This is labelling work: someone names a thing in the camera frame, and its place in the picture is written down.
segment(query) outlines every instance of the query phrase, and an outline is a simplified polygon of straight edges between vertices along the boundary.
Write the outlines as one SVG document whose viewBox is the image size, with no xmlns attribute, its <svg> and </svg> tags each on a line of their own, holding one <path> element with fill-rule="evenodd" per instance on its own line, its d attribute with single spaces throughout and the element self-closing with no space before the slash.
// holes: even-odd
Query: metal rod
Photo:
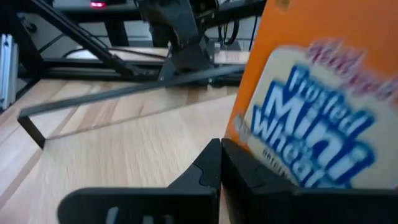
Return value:
<svg viewBox="0 0 398 224">
<path fill-rule="evenodd" d="M 25 129 L 28 135 L 39 145 L 41 149 L 44 148 L 45 138 L 42 133 L 36 128 L 35 124 L 28 116 L 18 118 L 18 123 Z"/>
<path fill-rule="evenodd" d="M 92 95 L 80 96 L 80 97 L 67 99 L 67 100 L 60 100 L 60 101 L 56 101 L 56 102 L 45 103 L 45 104 L 38 105 L 38 106 L 31 106 L 31 107 L 22 109 L 19 116 L 20 117 L 32 116 L 32 115 L 40 114 L 43 112 L 59 110 L 62 108 L 68 108 L 71 106 L 77 106 L 77 105 L 82 105 L 82 104 L 86 104 L 86 103 L 94 103 L 96 101 L 108 100 L 108 99 L 112 99 L 112 98 L 119 97 L 119 96 L 129 95 L 129 94 L 138 93 L 138 92 L 146 91 L 146 90 L 153 90 L 153 89 L 162 88 L 165 86 L 173 86 L 173 85 L 179 85 L 179 84 L 184 84 L 184 83 L 191 83 L 194 81 L 218 77 L 220 75 L 227 75 L 230 73 L 239 73 L 239 72 L 243 72 L 243 70 L 244 70 L 244 65 L 231 65 L 231 66 L 225 66 L 225 67 L 219 67 L 219 68 L 211 68 L 208 70 L 193 72 L 191 74 L 179 75 L 171 80 L 152 82 L 152 83 L 142 84 L 142 85 L 138 85 L 138 86 L 129 86 L 129 87 L 121 88 L 118 90 L 110 90 L 110 91 L 106 91 L 103 93 L 96 93 L 96 94 L 92 94 Z"/>
</svg>

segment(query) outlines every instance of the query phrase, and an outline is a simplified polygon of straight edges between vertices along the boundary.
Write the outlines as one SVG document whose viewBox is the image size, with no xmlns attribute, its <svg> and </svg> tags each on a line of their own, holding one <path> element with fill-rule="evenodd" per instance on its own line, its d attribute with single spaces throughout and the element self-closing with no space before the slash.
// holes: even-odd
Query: red light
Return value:
<svg viewBox="0 0 398 224">
<path fill-rule="evenodd" d="M 103 3 L 103 2 L 91 2 L 90 6 L 91 7 L 105 7 L 105 3 Z"/>
</svg>

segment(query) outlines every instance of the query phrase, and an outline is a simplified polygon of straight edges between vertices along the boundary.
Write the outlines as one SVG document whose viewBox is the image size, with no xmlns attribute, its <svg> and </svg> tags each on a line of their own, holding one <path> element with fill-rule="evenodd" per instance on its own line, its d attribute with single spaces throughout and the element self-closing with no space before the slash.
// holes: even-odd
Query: cereal box logo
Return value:
<svg viewBox="0 0 398 224">
<path fill-rule="evenodd" d="M 398 77 L 379 80 L 377 74 L 360 66 L 365 57 L 364 50 L 342 49 L 340 41 L 318 40 L 307 49 L 307 57 L 334 71 L 343 80 L 341 89 L 353 96 L 374 95 L 378 100 L 389 100 L 398 109 Z"/>
<path fill-rule="evenodd" d="M 374 122 L 372 113 L 355 111 L 342 93 L 296 64 L 286 83 L 273 80 L 263 104 L 254 105 L 250 129 L 301 186 L 350 188 L 375 160 L 371 147 L 357 140 Z"/>
</svg>

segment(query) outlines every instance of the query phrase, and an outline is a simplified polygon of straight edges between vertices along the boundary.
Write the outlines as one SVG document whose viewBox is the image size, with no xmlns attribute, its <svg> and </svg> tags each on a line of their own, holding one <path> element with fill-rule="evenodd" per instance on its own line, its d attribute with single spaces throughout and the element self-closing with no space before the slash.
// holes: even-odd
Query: cereal box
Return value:
<svg viewBox="0 0 398 224">
<path fill-rule="evenodd" d="M 226 137 L 302 187 L 398 187 L 397 8 L 268 0 Z"/>
</svg>

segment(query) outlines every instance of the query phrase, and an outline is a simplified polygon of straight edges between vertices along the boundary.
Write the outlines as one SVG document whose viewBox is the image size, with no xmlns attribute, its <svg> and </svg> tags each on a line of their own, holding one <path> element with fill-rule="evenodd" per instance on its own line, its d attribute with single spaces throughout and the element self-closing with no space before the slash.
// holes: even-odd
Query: black plastic bracket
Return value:
<svg viewBox="0 0 398 224">
<path fill-rule="evenodd" d="M 58 206 L 60 224 L 217 224 L 221 143 L 213 139 L 167 188 L 80 189 Z"/>
<path fill-rule="evenodd" d="M 222 140 L 222 183 L 231 223 L 398 223 L 395 190 L 304 189 Z"/>
</svg>

